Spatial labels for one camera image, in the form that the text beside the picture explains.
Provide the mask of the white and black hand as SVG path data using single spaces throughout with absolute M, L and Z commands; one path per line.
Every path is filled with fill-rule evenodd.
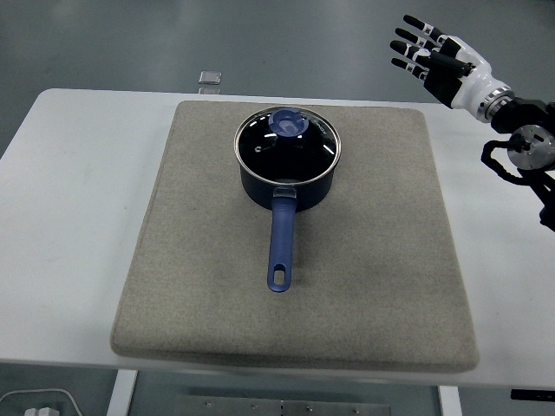
M 512 99 L 510 87 L 495 79 L 491 65 L 459 37 L 411 15 L 404 16 L 403 22 L 416 32 L 395 30 L 397 38 L 390 48 L 398 56 L 391 63 L 422 81 L 437 101 L 489 122 L 494 104 L 500 99 Z

